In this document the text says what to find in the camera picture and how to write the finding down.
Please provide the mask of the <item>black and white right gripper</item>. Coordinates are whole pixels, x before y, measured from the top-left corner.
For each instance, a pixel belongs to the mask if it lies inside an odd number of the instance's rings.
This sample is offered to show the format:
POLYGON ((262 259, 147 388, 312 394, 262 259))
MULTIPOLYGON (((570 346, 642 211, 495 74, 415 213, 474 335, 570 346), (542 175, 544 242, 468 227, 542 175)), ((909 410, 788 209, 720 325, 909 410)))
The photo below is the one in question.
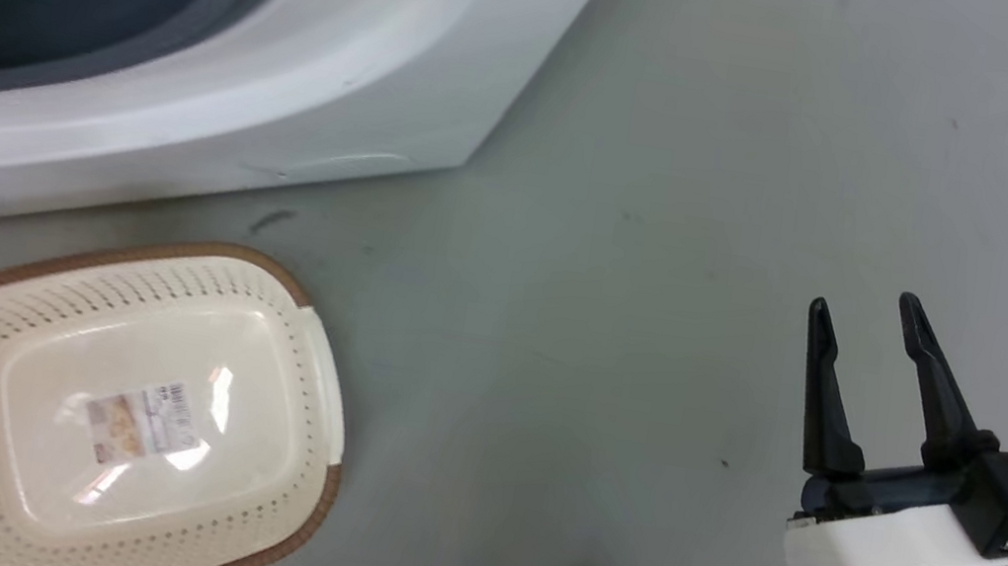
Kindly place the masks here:
MULTIPOLYGON (((922 464, 944 475, 971 466, 948 490, 929 489, 923 505, 830 522, 793 519, 784 541, 787 566, 1008 566, 1008 453, 998 452, 994 433, 975 425, 917 294, 902 292, 898 306, 905 352, 918 372, 922 464)), ((836 481, 859 476, 866 465, 843 406, 829 310, 818 297, 806 315, 802 468, 836 481)))

